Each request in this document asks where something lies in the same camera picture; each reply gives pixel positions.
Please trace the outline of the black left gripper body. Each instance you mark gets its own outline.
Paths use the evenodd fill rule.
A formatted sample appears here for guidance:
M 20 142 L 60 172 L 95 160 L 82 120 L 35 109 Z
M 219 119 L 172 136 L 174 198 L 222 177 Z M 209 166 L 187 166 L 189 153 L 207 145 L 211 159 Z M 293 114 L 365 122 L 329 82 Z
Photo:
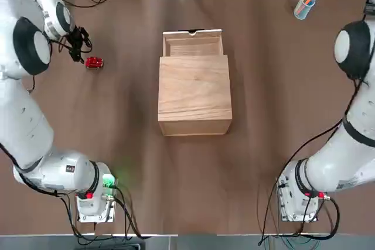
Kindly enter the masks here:
M 85 28 L 75 26 L 73 31 L 66 35 L 66 39 L 72 48 L 81 48 L 85 40 Z

